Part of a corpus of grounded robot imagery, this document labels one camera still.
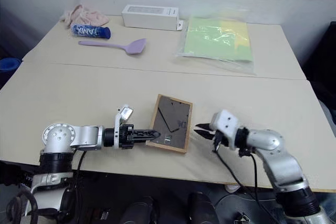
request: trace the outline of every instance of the white table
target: white table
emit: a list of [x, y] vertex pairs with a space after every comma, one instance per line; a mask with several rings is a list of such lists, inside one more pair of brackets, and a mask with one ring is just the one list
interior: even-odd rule
[[[41, 134], [46, 126], [66, 122], [112, 127], [116, 109], [125, 103], [134, 108], [130, 123], [137, 129], [146, 129], [158, 93], [192, 102], [192, 125], [209, 122], [213, 113], [225, 108], [247, 127], [280, 132], [311, 188], [336, 190], [336, 177], [331, 172], [336, 141], [306, 80], [25, 61], [0, 91], [0, 159], [37, 165], [39, 151], [44, 147]], [[142, 144], [132, 150], [103, 148], [88, 152], [82, 169], [234, 183], [211, 150], [211, 141], [191, 133], [185, 155]], [[253, 185], [250, 158], [239, 158], [227, 148], [222, 148], [221, 154], [244, 184]], [[259, 159], [257, 165], [259, 186], [270, 187]]]
[[306, 79], [279, 25], [247, 25], [255, 75], [230, 72], [199, 60], [176, 57], [180, 31], [124, 27], [122, 18], [117, 16], [111, 16], [106, 26], [112, 31], [112, 37], [107, 40], [110, 43], [126, 45], [136, 39], [146, 38], [148, 43], [144, 52], [127, 56], [121, 49], [81, 46], [78, 44], [80, 40], [99, 39], [74, 37], [63, 23], [57, 23], [25, 56], [24, 61], [221, 76]]

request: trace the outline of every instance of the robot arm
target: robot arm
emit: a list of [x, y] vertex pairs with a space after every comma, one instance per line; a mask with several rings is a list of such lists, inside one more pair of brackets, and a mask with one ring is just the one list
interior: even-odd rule
[[[133, 109], [124, 105], [115, 117], [115, 127], [73, 126], [57, 123], [48, 126], [42, 141], [38, 173], [33, 176], [31, 194], [34, 195], [38, 215], [69, 222], [75, 213], [75, 181], [72, 158], [75, 150], [91, 151], [105, 147], [130, 149], [134, 143], [145, 142], [160, 136], [155, 130], [135, 130], [133, 124], [125, 124]], [[31, 211], [27, 204], [25, 214]]]
[[272, 130], [248, 130], [228, 111], [216, 113], [209, 128], [216, 131], [214, 147], [239, 148], [256, 153], [264, 164], [265, 172], [275, 190], [277, 202], [282, 205], [291, 223], [331, 223], [311, 191], [298, 161], [285, 148], [283, 137]]

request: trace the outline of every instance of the green paper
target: green paper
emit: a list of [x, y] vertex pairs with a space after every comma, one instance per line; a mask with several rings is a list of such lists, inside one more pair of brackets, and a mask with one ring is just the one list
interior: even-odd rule
[[253, 61], [247, 25], [236, 21], [191, 18], [184, 53], [218, 60]]

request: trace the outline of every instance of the towel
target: towel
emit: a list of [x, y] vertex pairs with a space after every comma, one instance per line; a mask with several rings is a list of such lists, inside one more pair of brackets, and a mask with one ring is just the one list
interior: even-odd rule
[[102, 26], [109, 21], [109, 18], [98, 10], [91, 10], [83, 5], [77, 5], [72, 11], [66, 10], [60, 17], [67, 28], [71, 24], [83, 24], [91, 26]]

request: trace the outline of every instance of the blue bottle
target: blue bottle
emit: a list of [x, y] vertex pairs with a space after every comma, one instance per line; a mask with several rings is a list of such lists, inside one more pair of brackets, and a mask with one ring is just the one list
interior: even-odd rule
[[71, 31], [74, 35], [82, 37], [111, 38], [111, 31], [108, 27], [71, 24]]

